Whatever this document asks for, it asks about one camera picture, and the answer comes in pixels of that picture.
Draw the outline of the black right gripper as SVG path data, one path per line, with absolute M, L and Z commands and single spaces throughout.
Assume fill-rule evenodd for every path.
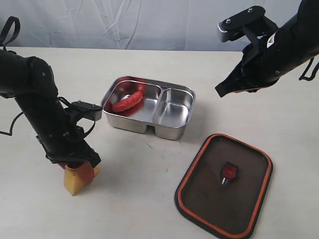
M 234 92 L 256 92 L 274 85 L 289 71 L 287 54 L 280 46 L 280 34 L 274 32 L 258 39 L 243 50 L 243 57 L 224 81 L 215 90 L 222 98 Z

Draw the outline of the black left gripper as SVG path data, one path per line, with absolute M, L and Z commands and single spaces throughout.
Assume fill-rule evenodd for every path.
M 89 184 L 96 176 L 101 158 L 89 144 L 79 137 L 67 138 L 57 128 L 41 125 L 36 127 L 36 138 L 53 164 L 64 169 L 64 185 Z

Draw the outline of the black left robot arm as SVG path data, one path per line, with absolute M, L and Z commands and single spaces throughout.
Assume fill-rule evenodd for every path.
M 83 183 L 93 181 L 101 158 L 85 141 L 90 131 L 84 131 L 77 122 L 98 121 L 101 106 L 68 102 L 58 95 L 53 71 L 44 60 L 5 50 L 0 52 L 0 95 L 15 99 L 35 130 L 47 159 L 69 169 Z

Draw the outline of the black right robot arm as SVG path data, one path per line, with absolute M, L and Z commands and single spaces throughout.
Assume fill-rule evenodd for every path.
M 285 74 L 308 63 L 319 54 L 319 2 L 303 0 L 298 12 L 278 27 L 255 5 L 218 24 L 220 41 L 246 36 L 250 44 L 229 76 L 215 90 L 222 98 L 229 93 L 254 93 L 268 88 Z

